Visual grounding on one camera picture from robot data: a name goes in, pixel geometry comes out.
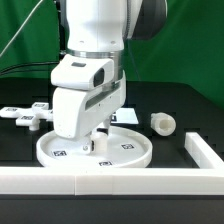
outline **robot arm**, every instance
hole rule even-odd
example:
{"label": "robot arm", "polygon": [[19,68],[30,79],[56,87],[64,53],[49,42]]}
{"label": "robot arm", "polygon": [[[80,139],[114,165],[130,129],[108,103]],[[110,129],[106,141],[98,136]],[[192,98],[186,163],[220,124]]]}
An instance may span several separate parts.
{"label": "robot arm", "polygon": [[58,86],[54,129],[61,137],[78,140],[124,104],[124,38],[150,39],[163,26],[167,7],[166,0],[61,0],[61,4],[62,22],[70,31],[69,54],[52,72],[52,84]]}

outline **white circular tray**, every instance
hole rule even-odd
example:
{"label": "white circular tray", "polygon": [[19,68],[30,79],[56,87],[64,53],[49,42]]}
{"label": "white circular tray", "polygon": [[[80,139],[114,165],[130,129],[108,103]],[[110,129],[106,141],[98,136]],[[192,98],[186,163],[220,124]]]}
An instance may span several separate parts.
{"label": "white circular tray", "polygon": [[125,128],[110,127],[107,150],[87,154],[79,142],[61,138],[54,131],[49,132],[37,142],[37,158],[45,167],[72,168],[144,168],[152,158],[149,139]]}

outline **green screen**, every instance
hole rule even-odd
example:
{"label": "green screen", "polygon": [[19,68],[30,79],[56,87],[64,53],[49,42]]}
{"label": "green screen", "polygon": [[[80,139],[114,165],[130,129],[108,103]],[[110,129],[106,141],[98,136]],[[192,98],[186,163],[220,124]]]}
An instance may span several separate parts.
{"label": "green screen", "polygon": [[[0,52],[37,2],[0,1]],[[224,108],[224,1],[168,0],[168,10],[166,25],[155,38],[125,44],[127,80],[186,83]],[[53,0],[45,0],[0,58],[0,70],[55,61],[58,51],[56,9]],[[14,76],[50,77],[52,67],[44,69],[49,71]]]}

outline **black table surface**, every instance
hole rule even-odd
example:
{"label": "black table surface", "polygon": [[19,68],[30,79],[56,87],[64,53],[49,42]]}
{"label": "black table surface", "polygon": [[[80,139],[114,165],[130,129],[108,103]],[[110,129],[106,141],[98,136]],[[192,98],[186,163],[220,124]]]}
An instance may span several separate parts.
{"label": "black table surface", "polygon": [[[0,80],[0,107],[30,108],[34,102],[52,105],[47,79]],[[120,125],[144,134],[153,144],[148,168],[198,166],[184,149],[186,132],[198,132],[224,159],[224,110],[185,84],[127,82],[124,107],[134,108],[138,125]],[[161,137],[150,127],[151,114],[174,117],[176,131]],[[0,166],[40,167],[36,142],[53,129],[16,127],[15,119],[0,118]],[[1,223],[223,223],[223,196],[0,196]]]}

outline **white cylinder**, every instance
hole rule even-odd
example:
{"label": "white cylinder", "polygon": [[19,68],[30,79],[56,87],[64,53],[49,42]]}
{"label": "white cylinder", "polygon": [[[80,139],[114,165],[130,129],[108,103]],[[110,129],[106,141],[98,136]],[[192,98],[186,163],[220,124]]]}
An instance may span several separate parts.
{"label": "white cylinder", "polygon": [[81,52],[124,49],[126,0],[67,0],[68,48]]}
{"label": "white cylinder", "polygon": [[176,129],[176,122],[168,114],[157,113],[151,115],[151,128],[161,136],[169,136]]}
{"label": "white cylinder", "polygon": [[95,132],[91,135],[94,142],[94,154],[102,154],[107,151],[108,135],[102,132]]}

